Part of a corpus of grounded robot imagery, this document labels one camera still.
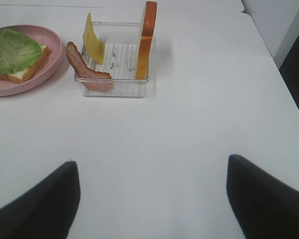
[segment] clear plastic holder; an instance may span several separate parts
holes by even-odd
[[[113,87],[106,92],[90,91],[84,87],[83,95],[108,97],[146,96],[149,75],[144,80],[135,79],[140,24],[94,21],[93,28],[98,39],[105,43],[103,65],[96,63],[87,54],[84,46],[81,55],[89,68],[95,71],[108,72],[112,79],[79,78],[74,74],[74,80],[81,83],[113,83]]]

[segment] toast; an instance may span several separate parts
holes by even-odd
[[[13,74],[2,74],[0,75],[0,80],[11,81],[16,84],[21,84],[30,80],[33,77],[35,71],[42,64],[43,60],[50,54],[50,49],[47,45],[40,44],[40,47],[41,56],[34,65],[27,67],[21,71],[15,72]]]
[[[144,80],[147,78],[150,45],[155,28],[156,12],[157,2],[147,1],[141,20],[135,79]]]

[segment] bacon strip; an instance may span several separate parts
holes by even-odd
[[[106,72],[93,71],[88,68],[82,59],[80,52],[73,42],[68,42],[66,45],[65,55],[73,67],[79,78],[87,79],[111,79],[111,75]],[[113,83],[88,83],[82,82],[82,84],[90,91],[106,92],[113,87]]]

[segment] pink plate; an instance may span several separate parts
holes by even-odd
[[[62,60],[62,41],[55,32],[35,25],[13,25],[0,29],[3,28],[11,28],[24,33],[38,43],[47,45],[51,53],[44,59],[30,80],[22,84],[0,81],[0,96],[14,95],[32,89],[47,80],[59,68]]]

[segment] white table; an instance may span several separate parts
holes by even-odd
[[[89,11],[141,14],[0,6],[0,27],[43,25],[81,48]],[[75,160],[69,239],[243,239],[226,195],[230,154],[299,190],[299,111],[248,15],[159,12],[150,66],[142,99],[82,96],[65,58],[42,85],[0,97],[0,207]]]
[[[0,0],[0,5],[39,5],[39,6],[88,6],[96,8],[143,9],[145,0]],[[244,6],[241,0],[156,0],[159,9],[169,10],[199,10],[242,12]]]

